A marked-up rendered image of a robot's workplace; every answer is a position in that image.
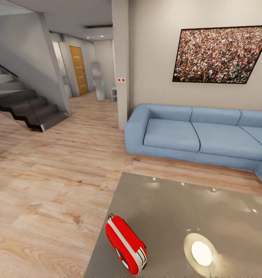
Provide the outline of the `radio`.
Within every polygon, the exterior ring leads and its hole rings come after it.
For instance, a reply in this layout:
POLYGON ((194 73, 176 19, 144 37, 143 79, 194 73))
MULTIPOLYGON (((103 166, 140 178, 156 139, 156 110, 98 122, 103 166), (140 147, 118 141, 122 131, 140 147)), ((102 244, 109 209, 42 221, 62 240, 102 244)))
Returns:
POLYGON ((105 230, 120 260, 130 273, 137 275, 144 270, 147 265, 146 246, 124 219, 119 216, 109 216, 105 230))

